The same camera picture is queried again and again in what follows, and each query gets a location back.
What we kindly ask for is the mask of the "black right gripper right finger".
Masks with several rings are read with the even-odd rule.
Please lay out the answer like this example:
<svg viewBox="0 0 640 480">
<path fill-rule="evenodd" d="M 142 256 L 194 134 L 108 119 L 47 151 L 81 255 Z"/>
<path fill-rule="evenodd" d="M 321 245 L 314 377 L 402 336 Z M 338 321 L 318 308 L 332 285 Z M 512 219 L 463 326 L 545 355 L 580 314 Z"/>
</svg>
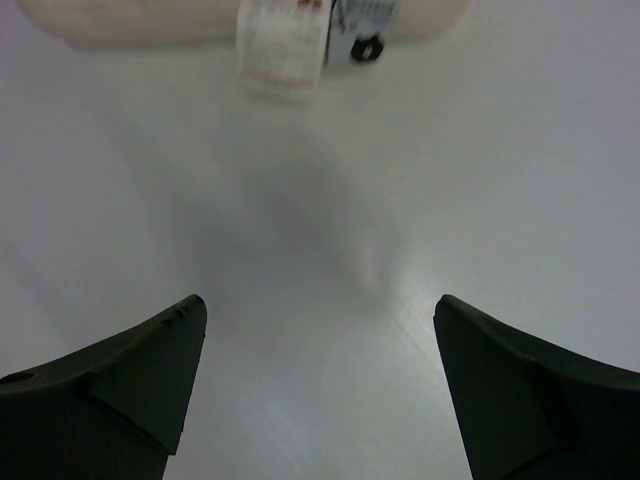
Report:
<svg viewBox="0 0 640 480">
<path fill-rule="evenodd" d="M 475 479 L 636 479 L 639 375 L 443 296 L 436 340 Z"/>
</svg>

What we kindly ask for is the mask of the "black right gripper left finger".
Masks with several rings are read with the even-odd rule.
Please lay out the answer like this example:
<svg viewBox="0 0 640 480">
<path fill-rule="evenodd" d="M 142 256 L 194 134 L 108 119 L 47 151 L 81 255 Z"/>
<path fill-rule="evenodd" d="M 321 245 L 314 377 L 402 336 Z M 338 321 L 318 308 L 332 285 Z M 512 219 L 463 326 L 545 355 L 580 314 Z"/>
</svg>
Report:
<svg viewBox="0 0 640 480">
<path fill-rule="evenodd" d="M 161 479 L 206 336 L 190 295 L 119 334 L 1 379 L 4 479 Z"/>
</svg>

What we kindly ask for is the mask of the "cream pillow with bear print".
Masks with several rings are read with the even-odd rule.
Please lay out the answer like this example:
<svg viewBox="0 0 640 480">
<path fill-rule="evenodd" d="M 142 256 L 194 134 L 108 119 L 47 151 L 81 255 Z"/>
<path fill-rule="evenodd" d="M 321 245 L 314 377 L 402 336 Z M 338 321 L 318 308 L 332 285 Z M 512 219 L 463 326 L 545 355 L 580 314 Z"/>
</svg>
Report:
<svg viewBox="0 0 640 480">
<path fill-rule="evenodd" d="M 396 38 L 433 38 L 451 27 L 466 1 L 328 1 L 334 25 L 380 20 Z M 176 45 L 229 39 L 236 33 L 239 1 L 18 1 L 17 7 L 47 34 L 98 48 Z"/>
</svg>

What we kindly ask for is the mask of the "white pillow care tag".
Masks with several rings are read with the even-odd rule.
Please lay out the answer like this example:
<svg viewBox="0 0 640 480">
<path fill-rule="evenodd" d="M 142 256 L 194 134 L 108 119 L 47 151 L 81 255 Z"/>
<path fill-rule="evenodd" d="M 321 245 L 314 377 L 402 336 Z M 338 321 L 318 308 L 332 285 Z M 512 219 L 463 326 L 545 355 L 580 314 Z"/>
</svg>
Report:
<svg viewBox="0 0 640 480">
<path fill-rule="evenodd" d="M 241 85 L 286 101 L 311 101 L 324 65 L 331 10 L 329 1 L 242 1 L 236 25 Z"/>
</svg>

